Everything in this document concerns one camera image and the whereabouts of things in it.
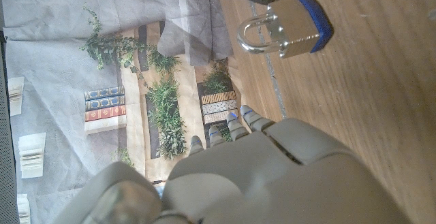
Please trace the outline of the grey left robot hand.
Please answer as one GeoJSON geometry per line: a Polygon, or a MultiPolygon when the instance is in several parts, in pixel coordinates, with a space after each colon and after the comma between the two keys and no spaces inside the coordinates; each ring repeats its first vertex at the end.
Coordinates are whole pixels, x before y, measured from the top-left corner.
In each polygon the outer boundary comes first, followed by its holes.
{"type": "Polygon", "coordinates": [[[57,223],[408,223],[409,217],[343,143],[295,118],[249,106],[229,114],[205,148],[170,172],[163,191],[122,162],[94,176],[57,223]]]}

